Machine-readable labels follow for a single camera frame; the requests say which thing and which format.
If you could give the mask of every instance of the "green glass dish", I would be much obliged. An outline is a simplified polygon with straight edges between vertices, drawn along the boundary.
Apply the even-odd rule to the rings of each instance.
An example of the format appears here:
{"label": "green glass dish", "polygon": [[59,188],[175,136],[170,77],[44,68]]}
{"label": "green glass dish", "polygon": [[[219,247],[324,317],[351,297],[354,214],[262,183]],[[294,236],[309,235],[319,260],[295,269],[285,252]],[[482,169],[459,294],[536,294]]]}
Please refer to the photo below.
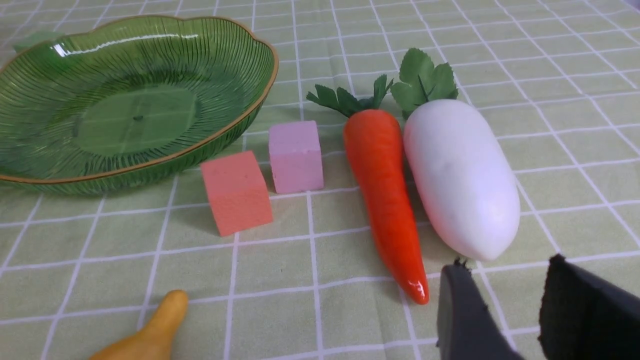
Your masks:
{"label": "green glass dish", "polygon": [[0,184],[89,195],[194,167],[251,125],[274,47],[223,17],[129,17],[40,42],[0,72]]}

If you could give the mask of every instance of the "gold rim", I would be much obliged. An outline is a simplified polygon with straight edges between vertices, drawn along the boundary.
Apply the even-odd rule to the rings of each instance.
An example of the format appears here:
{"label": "gold rim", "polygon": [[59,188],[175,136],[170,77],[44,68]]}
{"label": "gold rim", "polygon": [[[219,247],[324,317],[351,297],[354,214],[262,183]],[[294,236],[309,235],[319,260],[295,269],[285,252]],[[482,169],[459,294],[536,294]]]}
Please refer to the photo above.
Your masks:
{"label": "gold rim", "polygon": [[[123,22],[123,21],[127,21],[127,20],[131,20],[131,19],[137,19],[137,18],[141,18],[141,17],[164,17],[167,19],[173,19],[173,20],[178,20],[178,21],[194,21],[194,20],[202,20],[202,19],[217,19],[217,20],[224,20],[224,21],[229,21],[235,25],[238,25],[240,28],[242,28],[243,30],[245,30],[249,35],[251,35],[251,38],[254,39],[255,41],[258,41],[261,44],[266,45],[269,50],[271,51],[271,53],[273,54],[273,59],[274,59],[274,67],[273,67],[273,71],[271,73],[271,77],[269,78],[269,82],[267,83],[267,86],[264,87],[264,91],[262,92],[262,95],[242,114],[240,114],[240,116],[238,116],[238,118],[236,118],[234,121],[232,121],[231,123],[229,123],[227,126],[223,127],[222,129],[220,129],[218,132],[214,133],[213,135],[209,136],[208,138],[192,145],[189,146],[188,148],[181,150],[179,152],[174,152],[171,155],[167,155],[163,158],[159,158],[159,159],[155,159],[155,160],[151,160],[148,161],[146,163],[143,164],[139,164],[139,165],[135,165],[135,166],[131,166],[131,167],[125,167],[125,168],[121,168],[118,170],[113,170],[113,171],[109,171],[109,172],[103,172],[100,174],[95,174],[95,175],[87,175],[87,176],[79,176],[79,177],[70,177],[68,179],[28,179],[25,177],[13,177],[13,176],[4,176],[2,174],[0,174],[0,181],[11,181],[13,183],[26,183],[26,184],[65,184],[65,183],[77,183],[80,181],[87,181],[87,180],[95,180],[95,179],[101,179],[103,177],[109,177],[109,176],[113,176],[113,175],[118,175],[118,174],[123,174],[125,172],[130,172],[133,170],[139,170],[141,168],[145,168],[145,167],[150,167],[152,165],[158,164],[158,163],[162,163],[171,159],[175,159],[178,158],[179,156],[186,154],[187,152],[191,152],[203,145],[205,145],[206,143],[214,140],[215,138],[219,137],[220,135],[222,135],[223,133],[225,133],[226,131],[228,131],[230,128],[234,127],[235,125],[237,125],[240,121],[242,121],[245,117],[247,117],[253,110],[255,110],[258,105],[260,103],[262,103],[264,101],[264,99],[267,97],[267,94],[269,93],[269,91],[271,90],[271,87],[273,86],[273,83],[276,80],[276,76],[278,75],[278,68],[280,67],[280,60],[278,59],[278,52],[276,51],[275,47],[273,47],[273,45],[271,45],[270,43],[266,42],[265,40],[262,40],[258,37],[255,36],[255,34],[251,31],[250,28],[247,28],[244,24],[230,19],[228,17],[222,17],[222,16],[201,16],[201,17],[191,17],[191,18],[187,18],[187,19],[183,19],[181,17],[176,17],[176,16],[169,16],[169,15],[136,15],[136,16],[130,16],[130,17],[124,17],[122,19],[117,19],[111,22],[108,22],[104,25],[100,25],[95,29],[86,31],[84,33],[76,33],[76,34],[71,34],[71,35],[64,35],[62,37],[58,37],[58,38],[63,38],[63,37],[79,37],[79,36],[85,36],[85,35],[90,35],[95,31],[98,31],[100,29],[106,28],[108,26],[112,26],[118,22]],[[7,64],[5,64],[4,66],[2,66],[2,69],[0,70],[0,74],[2,74],[4,72],[4,70],[11,65],[11,63],[13,63],[18,57],[20,57],[21,55],[27,53],[28,51],[33,50],[36,46],[39,46],[40,44],[44,44],[46,42],[49,42],[51,40],[44,40],[42,42],[37,43],[36,45],[25,49],[21,52],[19,52],[18,54],[16,54],[16,56],[14,56]]]}

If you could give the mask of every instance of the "green checkered tablecloth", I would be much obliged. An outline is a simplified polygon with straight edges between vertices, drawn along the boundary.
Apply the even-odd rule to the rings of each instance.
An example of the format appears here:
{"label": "green checkered tablecloth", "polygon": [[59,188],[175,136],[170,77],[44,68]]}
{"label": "green checkered tablecloth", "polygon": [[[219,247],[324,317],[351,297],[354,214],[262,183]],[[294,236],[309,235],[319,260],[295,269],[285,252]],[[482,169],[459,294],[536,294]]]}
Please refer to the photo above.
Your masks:
{"label": "green checkered tablecloth", "polygon": [[[529,360],[556,252],[640,295],[640,12],[621,0],[0,0],[0,57],[38,30],[119,17],[221,15],[277,48],[277,81],[225,154],[252,150],[270,183],[267,129],[319,124],[326,188],[277,195],[275,221],[217,237],[198,170],[103,199],[0,190],[0,358],[86,359],[187,290],[174,359],[438,359],[441,267],[455,258],[415,187],[432,301],[398,290],[372,244],[342,146],[344,119],[314,84],[368,95],[409,47],[449,61],[517,174],[522,221],[474,277]],[[385,107],[395,115],[391,97]]]}

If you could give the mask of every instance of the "carrot leaves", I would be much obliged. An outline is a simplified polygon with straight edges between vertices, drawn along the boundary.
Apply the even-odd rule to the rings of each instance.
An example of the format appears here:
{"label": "carrot leaves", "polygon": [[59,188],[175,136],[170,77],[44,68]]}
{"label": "carrot leaves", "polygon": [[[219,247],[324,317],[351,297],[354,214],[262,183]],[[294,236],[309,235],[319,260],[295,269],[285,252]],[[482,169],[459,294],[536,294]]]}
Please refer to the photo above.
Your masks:
{"label": "carrot leaves", "polygon": [[438,99],[456,99],[458,88],[448,63],[434,66],[420,49],[409,49],[400,64],[400,81],[391,86],[391,96],[406,120],[418,106]]}
{"label": "carrot leaves", "polygon": [[333,91],[331,88],[316,84],[317,95],[309,92],[307,100],[325,108],[333,109],[348,118],[363,110],[380,108],[382,100],[393,85],[393,82],[391,80],[387,84],[387,75],[381,75],[373,83],[373,96],[363,99],[357,99],[353,94],[341,87]]}

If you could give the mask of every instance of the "toy carrot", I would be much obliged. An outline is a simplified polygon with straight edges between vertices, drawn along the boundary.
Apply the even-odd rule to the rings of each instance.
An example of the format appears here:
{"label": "toy carrot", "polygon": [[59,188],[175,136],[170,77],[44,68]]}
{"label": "toy carrot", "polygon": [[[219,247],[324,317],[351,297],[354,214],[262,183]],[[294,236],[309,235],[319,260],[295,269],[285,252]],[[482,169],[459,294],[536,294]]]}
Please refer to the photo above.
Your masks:
{"label": "toy carrot", "polygon": [[169,360],[173,337],[184,319],[188,303],[184,291],[169,291],[146,326],[97,352],[90,360]]}
{"label": "toy carrot", "polygon": [[360,191],[380,258],[400,287],[418,304],[429,302],[417,224],[403,172],[403,137],[398,121],[380,104],[391,87],[374,82],[373,97],[356,99],[347,90],[316,85],[307,100],[348,118],[343,131],[347,160]]}

